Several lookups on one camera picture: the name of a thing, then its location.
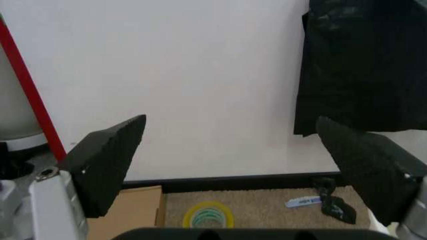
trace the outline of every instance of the red pole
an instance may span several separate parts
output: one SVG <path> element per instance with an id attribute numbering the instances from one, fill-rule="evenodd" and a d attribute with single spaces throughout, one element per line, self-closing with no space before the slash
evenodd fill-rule
<path id="1" fill-rule="evenodd" d="M 42 98 L 37 92 L 37 88 L 34 85 L 33 79 L 31 78 L 30 72 L 28 72 L 25 66 L 24 60 L 11 36 L 5 23 L 0 19 L 0 43 L 3 46 L 4 52 L 9 59 L 10 65 L 19 80 L 19 83 L 28 98 L 29 104 L 34 111 L 35 117 L 40 124 L 41 129 L 46 136 L 47 142 L 50 146 L 50 150 L 56 157 L 57 161 L 60 162 L 67 155 L 64 147 L 58 137 L 57 131 L 52 124 L 51 118 L 49 117 L 48 111 L 46 111 L 43 105 Z"/>

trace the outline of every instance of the black plastic bag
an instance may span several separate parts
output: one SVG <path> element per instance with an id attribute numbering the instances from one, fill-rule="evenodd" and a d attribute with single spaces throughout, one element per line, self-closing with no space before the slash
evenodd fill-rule
<path id="1" fill-rule="evenodd" d="M 427 129 L 427 0 L 311 0 L 294 134 Z"/>

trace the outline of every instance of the metal screw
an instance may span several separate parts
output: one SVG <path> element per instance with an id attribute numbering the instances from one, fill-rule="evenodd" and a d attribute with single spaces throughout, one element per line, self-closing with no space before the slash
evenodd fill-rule
<path id="1" fill-rule="evenodd" d="M 43 171 L 41 171 L 36 177 L 35 180 L 37 182 L 46 180 L 46 179 L 50 179 L 52 177 L 55 177 L 56 175 L 58 175 L 60 172 L 59 168 L 57 168 L 56 166 L 50 166 L 45 168 Z"/>

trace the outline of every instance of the black object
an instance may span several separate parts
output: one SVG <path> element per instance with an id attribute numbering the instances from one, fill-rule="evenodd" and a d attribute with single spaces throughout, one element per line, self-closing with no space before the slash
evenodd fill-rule
<path id="1" fill-rule="evenodd" d="M 396 240 L 369 230 L 139 228 L 113 240 Z"/>
<path id="2" fill-rule="evenodd" d="M 314 181 L 320 200 L 321 212 L 339 221 L 348 224 L 356 224 L 356 210 L 344 202 L 341 197 L 332 196 L 336 184 L 331 178 L 322 177 Z"/>
<path id="3" fill-rule="evenodd" d="M 119 193 L 140 144 L 146 116 L 89 133 L 58 167 L 71 173 L 87 218 L 104 216 Z"/>
<path id="4" fill-rule="evenodd" d="M 14 156 L 5 142 L 0 142 L 0 180 L 12 180 L 33 172 L 34 165 L 25 162 L 29 156 Z"/>
<path id="5" fill-rule="evenodd" d="M 123 188 L 132 189 L 161 185 L 162 191 L 165 194 L 199 191 L 300 189 L 312 188 L 313 180 L 317 178 L 334 179 L 337 186 L 339 187 L 348 185 L 348 182 L 343 179 L 343 176 L 340 172 L 308 172 L 291 174 L 125 181 Z"/>
<path id="6" fill-rule="evenodd" d="M 427 130 L 425 0 L 310 0 L 294 134 Z"/>
<path id="7" fill-rule="evenodd" d="M 326 117 L 316 126 L 343 177 L 378 221 L 385 226 L 400 222 L 427 166 L 385 136 L 353 130 Z"/>

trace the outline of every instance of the cardboard box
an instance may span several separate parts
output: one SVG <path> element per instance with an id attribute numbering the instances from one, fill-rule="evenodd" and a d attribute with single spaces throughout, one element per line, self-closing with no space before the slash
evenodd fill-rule
<path id="1" fill-rule="evenodd" d="M 88 240 L 110 240 L 142 227 L 163 227 L 165 201 L 162 187 L 151 186 L 120 191 L 104 217 L 88 218 Z"/>

